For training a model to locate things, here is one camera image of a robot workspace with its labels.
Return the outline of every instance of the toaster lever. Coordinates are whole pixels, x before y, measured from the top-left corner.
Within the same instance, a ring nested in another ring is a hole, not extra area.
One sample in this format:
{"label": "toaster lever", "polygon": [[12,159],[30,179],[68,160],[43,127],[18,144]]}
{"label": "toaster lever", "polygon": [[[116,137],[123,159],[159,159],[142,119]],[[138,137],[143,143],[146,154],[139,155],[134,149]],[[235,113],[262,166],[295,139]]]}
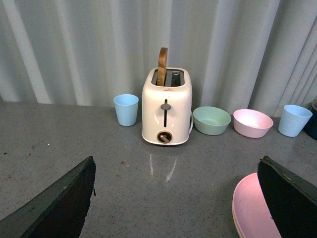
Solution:
{"label": "toaster lever", "polygon": [[165,103],[162,104],[160,106],[160,108],[163,109],[164,111],[167,111],[167,110],[171,109],[171,106],[170,106],[170,104],[167,104],[167,100],[165,99]]}
{"label": "toaster lever", "polygon": [[167,110],[171,109],[170,104],[167,103],[167,99],[165,99],[165,103],[160,106],[161,109],[164,110],[164,127],[166,127],[167,122]]}

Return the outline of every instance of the plastic bowl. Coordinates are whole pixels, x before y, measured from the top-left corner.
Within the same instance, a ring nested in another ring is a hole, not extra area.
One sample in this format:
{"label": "plastic bowl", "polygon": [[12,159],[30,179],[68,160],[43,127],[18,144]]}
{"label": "plastic bowl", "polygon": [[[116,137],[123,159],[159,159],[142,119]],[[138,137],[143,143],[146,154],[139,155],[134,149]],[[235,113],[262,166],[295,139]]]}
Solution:
{"label": "plastic bowl", "polygon": [[273,126],[273,120],[255,110],[239,109],[233,113],[233,126],[243,136],[260,138]]}
{"label": "plastic bowl", "polygon": [[196,129],[206,135],[222,134],[231,122],[231,116],[220,108],[199,107],[193,114]]}

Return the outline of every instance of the green bowl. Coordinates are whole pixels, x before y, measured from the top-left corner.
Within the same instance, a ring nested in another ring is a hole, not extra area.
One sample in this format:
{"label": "green bowl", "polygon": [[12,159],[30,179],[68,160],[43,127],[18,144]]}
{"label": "green bowl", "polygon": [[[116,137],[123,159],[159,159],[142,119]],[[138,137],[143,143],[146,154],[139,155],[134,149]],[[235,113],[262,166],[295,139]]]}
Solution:
{"label": "green bowl", "polygon": [[229,113],[220,108],[199,107],[193,114],[196,129],[206,135],[222,134],[231,122]]}

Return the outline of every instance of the toaster knob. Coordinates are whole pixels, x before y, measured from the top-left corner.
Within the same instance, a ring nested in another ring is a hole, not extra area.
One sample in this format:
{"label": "toaster knob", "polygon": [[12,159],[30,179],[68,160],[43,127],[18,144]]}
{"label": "toaster knob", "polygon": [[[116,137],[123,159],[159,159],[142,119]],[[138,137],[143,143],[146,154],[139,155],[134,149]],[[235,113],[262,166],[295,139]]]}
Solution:
{"label": "toaster knob", "polygon": [[165,103],[162,104],[160,106],[160,108],[163,109],[164,111],[167,111],[167,110],[171,109],[171,106],[170,106],[170,104],[167,104],[167,100],[165,100]]}

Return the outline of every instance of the curtain fold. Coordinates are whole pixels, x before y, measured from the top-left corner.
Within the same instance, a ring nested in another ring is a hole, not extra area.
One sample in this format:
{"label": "curtain fold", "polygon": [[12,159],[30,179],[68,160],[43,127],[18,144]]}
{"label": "curtain fold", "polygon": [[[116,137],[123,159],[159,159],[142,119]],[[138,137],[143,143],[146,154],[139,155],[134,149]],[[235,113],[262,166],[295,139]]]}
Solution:
{"label": "curtain fold", "polygon": [[281,116],[317,98],[317,1],[0,0],[3,101],[113,106],[141,99],[168,48],[193,109]]}

